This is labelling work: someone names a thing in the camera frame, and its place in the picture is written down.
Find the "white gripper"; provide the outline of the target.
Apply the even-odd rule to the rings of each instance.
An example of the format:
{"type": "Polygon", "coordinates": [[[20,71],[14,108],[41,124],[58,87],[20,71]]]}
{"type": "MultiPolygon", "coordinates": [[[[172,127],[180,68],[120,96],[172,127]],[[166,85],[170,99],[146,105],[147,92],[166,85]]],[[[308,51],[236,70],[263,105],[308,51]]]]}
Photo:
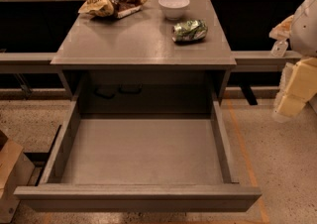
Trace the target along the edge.
{"type": "MultiPolygon", "coordinates": [[[[271,29],[268,36],[274,39],[270,53],[283,57],[288,48],[293,16],[289,16],[271,29]]],[[[273,102],[272,118],[279,123],[295,118],[317,93],[317,58],[306,57],[293,66],[293,72],[285,88],[278,92],[273,102]]]]}

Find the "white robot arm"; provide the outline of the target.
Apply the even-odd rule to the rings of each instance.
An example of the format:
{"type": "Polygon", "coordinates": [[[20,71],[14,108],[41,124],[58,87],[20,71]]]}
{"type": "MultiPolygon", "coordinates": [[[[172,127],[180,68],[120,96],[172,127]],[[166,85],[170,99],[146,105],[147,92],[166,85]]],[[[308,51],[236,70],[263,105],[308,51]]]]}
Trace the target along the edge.
{"type": "Polygon", "coordinates": [[[275,39],[270,53],[285,56],[288,47],[301,55],[282,71],[272,117],[283,123],[296,117],[317,94],[317,0],[304,0],[295,13],[271,29],[275,39]]]}

